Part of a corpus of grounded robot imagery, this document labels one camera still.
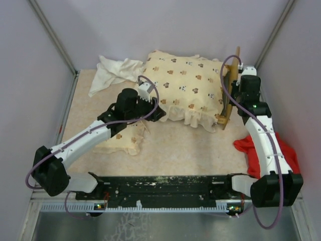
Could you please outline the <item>cream animal print cushion cover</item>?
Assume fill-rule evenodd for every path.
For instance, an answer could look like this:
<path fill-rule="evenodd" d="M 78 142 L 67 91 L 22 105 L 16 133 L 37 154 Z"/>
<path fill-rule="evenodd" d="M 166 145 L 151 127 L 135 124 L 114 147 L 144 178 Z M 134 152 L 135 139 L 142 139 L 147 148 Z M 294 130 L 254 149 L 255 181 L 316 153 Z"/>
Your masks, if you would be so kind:
<path fill-rule="evenodd" d="M 224 107 L 220 78 L 228 71 L 219 60 L 155 50 L 149 53 L 142 74 L 158 90 L 151 95 L 159 96 L 159 106 L 166 112 L 161 122 L 182 120 L 213 133 Z"/>

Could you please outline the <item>wooden pet bed frame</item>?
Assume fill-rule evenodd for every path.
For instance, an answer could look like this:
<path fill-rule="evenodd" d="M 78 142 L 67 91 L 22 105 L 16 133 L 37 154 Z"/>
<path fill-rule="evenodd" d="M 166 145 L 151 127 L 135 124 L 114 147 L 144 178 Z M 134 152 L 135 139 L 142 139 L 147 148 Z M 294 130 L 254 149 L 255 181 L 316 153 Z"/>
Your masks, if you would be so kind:
<path fill-rule="evenodd" d="M 233 105 L 230 104 L 229 95 L 232 95 L 233 82 L 238 79 L 238 71 L 239 71 L 238 64 L 241 62 L 239 56 L 240 56 L 240 47 L 237 46 L 236 53 L 232 56 L 227 57 L 223 61 L 221 70 L 220 70 L 220 79 L 221 79 L 221 85 L 223 89 L 224 110 L 219 116 L 218 124 L 222 125 L 223 130 L 226 128 L 233 110 Z M 226 77 L 223 78 L 222 74 L 225 67 L 229 70 L 229 72 L 226 75 Z"/>

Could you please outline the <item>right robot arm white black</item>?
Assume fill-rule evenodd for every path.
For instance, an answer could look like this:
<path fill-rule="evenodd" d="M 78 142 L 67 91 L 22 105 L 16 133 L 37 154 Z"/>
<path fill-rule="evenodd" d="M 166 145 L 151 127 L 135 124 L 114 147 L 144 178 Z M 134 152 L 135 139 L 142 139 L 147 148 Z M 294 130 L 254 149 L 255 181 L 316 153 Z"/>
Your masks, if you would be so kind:
<path fill-rule="evenodd" d="M 303 178 L 282 152 L 274 132 L 268 104 L 260 101 L 261 79 L 242 74 L 233 82 L 232 96 L 238 103 L 238 114 L 254 144 L 259 175 L 234 175 L 224 186 L 227 197 L 234 199 L 241 193 L 250 197 L 255 207 L 291 206 L 296 200 Z"/>

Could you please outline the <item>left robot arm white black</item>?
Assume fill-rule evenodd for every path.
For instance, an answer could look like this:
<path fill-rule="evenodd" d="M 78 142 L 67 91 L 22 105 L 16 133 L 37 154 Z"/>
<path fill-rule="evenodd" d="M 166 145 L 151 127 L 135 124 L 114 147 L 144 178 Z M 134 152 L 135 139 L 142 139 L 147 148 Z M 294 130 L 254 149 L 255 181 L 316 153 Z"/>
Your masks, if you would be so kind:
<path fill-rule="evenodd" d="M 33 178 L 39 188 L 51 197 L 62 192 L 83 192 L 93 199 L 101 198 L 104 186 L 99 184 L 95 174 L 69 174 L 67 170 L 82 155 L 115 137 L 129 124 L 142 120 L 156 122 L 164 117 L 166 112 L 159 106 L 159 96 L 151 96 L 153 91 L 157 92 L 157 88 L 148 83 L 140 85 L 137 90 L 125 88 L 117 96 L 116 102 L 89 127 L 59 145 L 39 147 L 35 152 L 33 166 L 26 176 L 26 186 L 36 189 L 29 183 L 29 178 Z"/>

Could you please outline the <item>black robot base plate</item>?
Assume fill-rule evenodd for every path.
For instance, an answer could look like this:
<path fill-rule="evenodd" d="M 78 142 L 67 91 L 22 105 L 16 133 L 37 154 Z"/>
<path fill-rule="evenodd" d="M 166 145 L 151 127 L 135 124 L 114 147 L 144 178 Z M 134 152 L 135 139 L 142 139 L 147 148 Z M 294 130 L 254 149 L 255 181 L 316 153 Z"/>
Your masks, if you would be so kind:
<path fill-rule="evenodd" d="M 230 175 L 214 176 L 99 176 L 91 193 L 77 192 L 76 200 L 104 200 L 111 208 L 207 208 L 220 200 L 249 198 L 232 190 Z"/>

